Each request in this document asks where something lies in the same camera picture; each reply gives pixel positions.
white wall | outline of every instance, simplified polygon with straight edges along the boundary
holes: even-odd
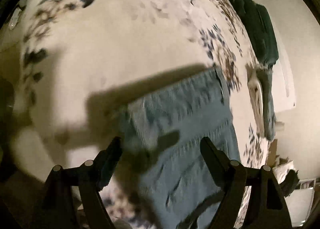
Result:
[[[320,176],[320,26],[303,0],[263,0],[292,68],[297,105],[277,114],[277,153],[290,157],[300,179]]]

mattress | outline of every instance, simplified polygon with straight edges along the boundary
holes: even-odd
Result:
[[[93,159],[119,135],[121,106],[214,63],[227,81],[241,162],[266,163],[268,141],[257,135],[247,86],[247,69],[258,62],[228,0],[28,0],[19,25],[17,97],[47,163],[69,168]],[[15,145],[17,165],[43,180],[50,170],[35,166],[46,166],[44,155],[37,162]],[[116,172],[102,195],[130,184],[125,163]],[[246,188],[237,227],[249,195]]]

folded blue garment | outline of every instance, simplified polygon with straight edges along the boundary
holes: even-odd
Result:
[[[146,167],[138,193],[153,207],[159,226],[206,228],[223,194],[201,156],[200,140],[208,136],[230,159],[240,161],[220,67],[129,104],[121,128],[124,152],[140,154]]]

